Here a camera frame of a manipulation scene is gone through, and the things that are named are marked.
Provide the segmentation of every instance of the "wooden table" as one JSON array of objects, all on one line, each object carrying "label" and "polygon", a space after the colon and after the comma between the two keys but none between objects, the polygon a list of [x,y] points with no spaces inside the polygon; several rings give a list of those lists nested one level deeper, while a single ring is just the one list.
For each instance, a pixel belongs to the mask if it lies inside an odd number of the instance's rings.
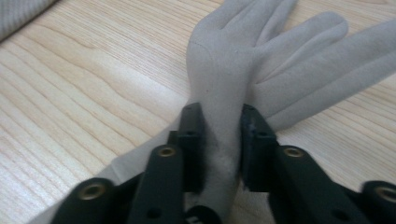
[{"label": "wooden table", "polygon": [[[63,0],[0,45],[0,223],[24,223],[167,126],[189,95],[185,51],[219,1]],[[391,0],[303,0],[287,29],[336,11],[350,33]],[[396,183],[396,76],[279,133],[337,182]]]}]

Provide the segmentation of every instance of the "glove finger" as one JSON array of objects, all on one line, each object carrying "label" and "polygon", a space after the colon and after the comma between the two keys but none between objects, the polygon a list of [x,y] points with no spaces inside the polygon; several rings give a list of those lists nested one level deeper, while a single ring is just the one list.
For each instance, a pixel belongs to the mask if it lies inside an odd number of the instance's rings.
[{"label": "glove finger", "polygon": [[203,18],[195,29],[222,29],[254,0],[227,0],[219,8]]},{"label": "glove finger", "polygon": [[271,127],[281,130],[395,71],[396,20],[343,39],[316,57],[256,85],[254,105]]},{"label": "glove finger", "polygon": [[238,43],[255,46],[257,40],[269,39],[273,32],[283,29],[296,0],[258,0],[250,3],[241,13],[233,17],[224,27]]},{"label": "glove finger", "polygon": [[272,39],[260,47],[263,63],[253,83],[261,83],[312,57],[344,38],[347,21],[333,12],[324,12]]}]

